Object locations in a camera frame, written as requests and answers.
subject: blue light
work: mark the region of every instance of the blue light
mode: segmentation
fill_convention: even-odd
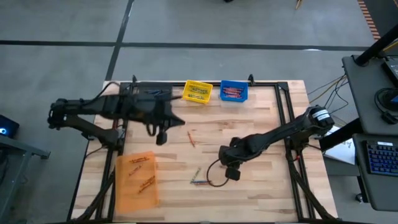
[[[7,129],[0,128],[0,134],[7,134]]]

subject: blue keyboard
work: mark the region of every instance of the blue keyboard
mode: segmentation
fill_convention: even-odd
[[[398,145],[391,142],[366,141],[369,173],[398,176]]]

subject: wooden table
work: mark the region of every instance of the wooden table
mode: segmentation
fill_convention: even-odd
[[[309,105],[305,85],[301,80],[288,83],[294,113],[298,116]],[[182,90],[175,87],[174,95],[181,95]],[[113,85],[105,94],[117,92],[118,87]],[[245,162],[240,168],[241,180],[237,182],[230,180],[220,188],[190,184],[198,167],[202,170],[197,179],[205,179],[208,166],[218,158],[220,145],[228,145],[232,137],[264,133],[280,126],[273,88],[250,87],[249,98],[243,104],[221,101],[219,95],[220,89],[214,87],[207,105],[173,101],[173,112],[187,123],[170,128],[167,143],[163,146],[155,145],[155,138],[147,135],[143,124],[129,123],[124,155],[146,151],[155,153],[160,205],[129,214],[116,212],[114,222],[297,221],[283,141],[271,145],[261,156]],[[284,111],[289,120],[286,107]],[[112,121],[97,116],[95,124],[110,128]],[[196,147],[190,144],[187,131],[190,131]],[[93,141],[88,146],[88,152],[99,147],[99,142]],[[321,152],[309,147],[304,150],[303,156],[311,190],[328,212],[337,217]],[[100,190],[105,157],[104,149],[86,159],[72,218],[81,215]],[[225,169],[218,163],[212,167],[210,179],[220,184],[225,180],[224,172]],[[108,211],[109,192],[104,211]],[[300,198],[304,214],[307,214],[302,192]]]

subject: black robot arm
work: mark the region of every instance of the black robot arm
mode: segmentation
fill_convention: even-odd
[[[304,114],[293,121],[264,134],[251,134],[242,139],[232,138],[229,146],[221,146],[220,162],[227,166],[225,176],[239,180],[239,166],[260,156],[271,144],[289,137],[290,148],[301,151],[313,134],[324,135],[334,125],[329,112],[321,106],[307,108]]]
[[[71,127],[86,138],[97,137],[106,146],[117,145],[119,133],[115,129],[102,129],[78,117],[81,114],[98,114],[107,119],[128,119],[146,125],[150,136],[157,133],[156,144],[167,141],[166,130],[184,125],[185,121],[171,110],[171,92],[139,92],[97,96],[92,100],[58,99],[51,104],[48,122],[50,128]]]

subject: yellow box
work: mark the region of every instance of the yellow box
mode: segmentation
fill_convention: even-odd
[[[184,100],[190,100],[197,103],[208,103],[212,89],[212,84],[187,80],[184,92],[182,93],[182,98]]]

